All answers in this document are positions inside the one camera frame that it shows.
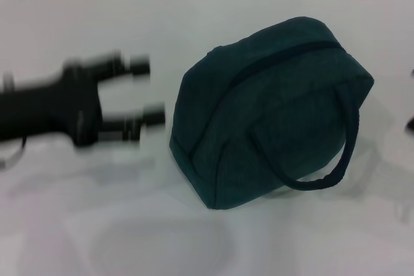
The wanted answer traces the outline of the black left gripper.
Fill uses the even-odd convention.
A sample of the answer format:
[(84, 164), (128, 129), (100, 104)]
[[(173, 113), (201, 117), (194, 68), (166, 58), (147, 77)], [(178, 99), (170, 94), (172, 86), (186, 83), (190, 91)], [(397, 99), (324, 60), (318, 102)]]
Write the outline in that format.
[(67, 135), (76, 147), (96, 142), (138, 143), (141, 130), (164, 127), (164, 104), (102, 117), (98, 83), (131, 76), (149, 77), (148, 56), (125, 59), (119, 52), (96, 63), (71, 64), (44, 83), (5, 87), (1, 91), (1, 141), (50, 133)]

